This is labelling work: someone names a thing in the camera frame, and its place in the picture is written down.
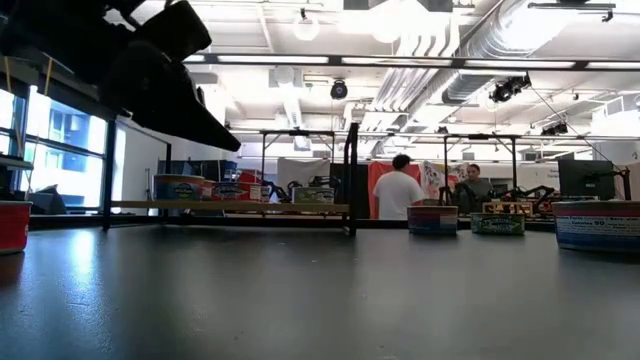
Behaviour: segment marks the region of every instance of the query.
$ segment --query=red tub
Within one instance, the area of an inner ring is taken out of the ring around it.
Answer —
[[[0,201],[0,255],[13,254],[27,247],[31,203]]]

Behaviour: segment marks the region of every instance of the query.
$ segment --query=cable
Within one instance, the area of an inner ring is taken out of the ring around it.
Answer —
[[[558,112],[557,112],[557,111],[556,111],[556,110],[555,110],[551,105],[549,105],[549,103],[547,102],[547,100],[545,100],[545,99],[540,95],[540,93],[538,93],[538,91],[537,91],[533,86],[530,86],[530,88],[531,88],[531,90],[533,90],[533,92],[535,92],[535,93],[536,93],[536,95],[538,95],[538,97],[540,98],[540,100],[542,100],[542,102],[543,102],[545,105],[547,105],[547,107],[548,107],[549,109],[551,109],[551,111],[553,112],[553,114],[554,114],[558,119],[562,119],[562,118],[561,118],[561,116],[560,116],[560,114],[558,114]],[[580,140],[584,141],[587,145],[589,145],[589,147],[591,148],[591,150],[595,151],[595,152],[596,152],[598,155],[600,155],[603,159],[605,159],[605,160],[607,160],[608,162],[610,162],[610,163],[611,163],[611,165],[613,165],[613,167],[616,169],[616,171],[617,171],[617,172],[622,172],[622,169],[620,169],[620,167],[619,167],[618,165],[614,164],[614,163],[613,163],[613,161],[611,161],[608,157],[606,157],[606,156],[605,156],[605,155],[604,155],[600,150],[596,149],[596,147],[595,147],[595,146],[593,146],[593,145],[591,144],[591,142],[589,142],[587,139],[583,138],[583,137],[582,137],[582,135],[580,135],[580,133],[578,133],[578,132],[576,131],[576,129],[574,129],[574,128],[573,128],[573,126],[571,126],[567,121],[564,121],[564,120],[562,120],[562,121],[564,122],[564,124],[565,124],[565,125],[567,125],[567,127],[568,127],[569,129],[571,129],[571,131],[573,131],[574,133],[576,133],[576,135],[578,136],[578,138],[581,138]],[[615,189],[615,192],[616,192],[616,197],[617,197],[617,198],[619,198],[619,199],[624,199],[624,196],[621,196],[622,194],[620,194],[620,191],[618,191],[618,189]]]

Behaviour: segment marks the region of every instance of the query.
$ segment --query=stage light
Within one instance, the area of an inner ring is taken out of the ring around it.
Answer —
[[[555,125],[545,127],[542,129],[540,135],[542,136],[556,136],[569,133],[569,129],[566,122],[559,122]]]
[[[531,86],[531,79],[528,74],[521,77],[510,77],[506,81],[496,83],[496,88],[489,94],[489,99],[494,103],[507,102],[529,86]]]

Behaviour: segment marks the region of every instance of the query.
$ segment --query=wooden plank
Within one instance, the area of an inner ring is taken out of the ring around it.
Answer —
[[[271,204],[240,201],[113,201],[112,207],[129,209],[192,209],[228,211],[283,211],[347,213],[346,204]]]

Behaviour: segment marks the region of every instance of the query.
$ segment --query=dark hair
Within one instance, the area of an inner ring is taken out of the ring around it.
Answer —
[[[392,164],[394,169],[402,170],[402,168],[409,165],[410,162],[411,162],[410,157],[404,154],[400,154],[400,155],[396,155],[396,157],[393,158]]]

